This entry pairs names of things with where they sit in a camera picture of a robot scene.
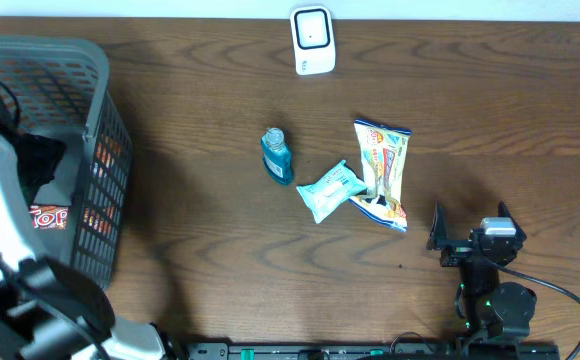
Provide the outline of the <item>light blue wet wipes pack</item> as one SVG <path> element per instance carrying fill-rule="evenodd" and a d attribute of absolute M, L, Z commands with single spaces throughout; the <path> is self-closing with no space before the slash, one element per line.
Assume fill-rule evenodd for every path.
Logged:
<path fill-rule="evenodd" d="M 350 197 L 366 189 L 365 183 L 346 165 L 345 160 L 341 160 L 317 182 L 296 187 L 316 224 L 320 224 Z"/>

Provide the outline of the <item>yellow snack bag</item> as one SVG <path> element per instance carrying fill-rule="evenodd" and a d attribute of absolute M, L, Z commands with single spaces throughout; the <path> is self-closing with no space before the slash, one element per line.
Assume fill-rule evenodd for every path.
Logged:
<path fill-rule="evenodd" d="M 401 201 L 403 172 L 412 131 L 366 119 L 356 119 L 354 129 L 361 153 L 366 193 L 349 201 L 371 220 L 406 232 L 407 214 Z"/>

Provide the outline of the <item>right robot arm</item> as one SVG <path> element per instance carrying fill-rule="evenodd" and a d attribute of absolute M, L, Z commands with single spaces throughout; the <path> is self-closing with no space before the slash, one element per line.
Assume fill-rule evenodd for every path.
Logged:
<path fill-rule="evenodd" d="M 501 282 L 499 276 L 526 239 L 503 202 L 496 217 L 484 218 L 465 239 L 449 236 L 443 208 L 435 205 L 426 248 L 440 252 L 442 267 L 459 269 L 455 306 L 467 322 L 467 334 L 457 341 L 462 354 L 478 346 L 516 347 L 529 335 L 536 294 L 518 283 Z"/>

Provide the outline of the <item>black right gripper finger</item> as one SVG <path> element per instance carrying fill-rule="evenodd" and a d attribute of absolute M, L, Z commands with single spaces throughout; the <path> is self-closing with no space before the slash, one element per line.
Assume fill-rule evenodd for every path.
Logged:
<path fill-rule="evenodd" d="M 428 243 L 446 243 L 448 241 L 447 226 L 443 207 L 439 202 L 435 204 L 433 222 L 428 237 Z"/>
<path fill-rule="evenodd" d="M 514 217 L 511 215 L 511 213 L 510 213 L 510 211 L 509 211 L 509 209 L 506 206 L 504 201 L 500 201 L 498 204 L 498 215 L 500 217 L 509 218 L 511 220 L 511 222 L 514 225 L 514 228 L 516 230 L 516 237 L 524 237 L 525 236 L 525 232 L 520 227 L 520 225 L 516 222 Z"/>

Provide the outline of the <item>blue mouthwash bottle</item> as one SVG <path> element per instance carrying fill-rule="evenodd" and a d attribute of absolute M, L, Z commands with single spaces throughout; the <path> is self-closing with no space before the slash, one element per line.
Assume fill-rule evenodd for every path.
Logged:
<path fill-rule="evenodd" d="M 268 174 L 281 185 L 289 185 L 294 179 L 292 153 L 286 144 L 284 132 L 268 128 L 261 138 L 263 164 Z"/>

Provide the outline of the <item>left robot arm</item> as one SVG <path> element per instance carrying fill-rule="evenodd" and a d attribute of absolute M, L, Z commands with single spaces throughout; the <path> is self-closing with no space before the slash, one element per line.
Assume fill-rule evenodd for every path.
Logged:
<path fill-rule="evenodd" d="M 53 257 L 30 206 L 50 183 L 64 142 L 19 129 L 0 82 L 0 357 L 169 359 L 156 327 L 115 316 L 101 288 Z"/>

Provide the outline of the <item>red Top chocolate bar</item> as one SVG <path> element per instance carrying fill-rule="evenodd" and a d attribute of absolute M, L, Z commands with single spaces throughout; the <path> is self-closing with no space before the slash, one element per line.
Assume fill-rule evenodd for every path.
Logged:
<path fill-rule="evenodd" d="M 29 214 L 35 229 L 65 230 L 69 208 L 56 205 L 31 205 Z"/>

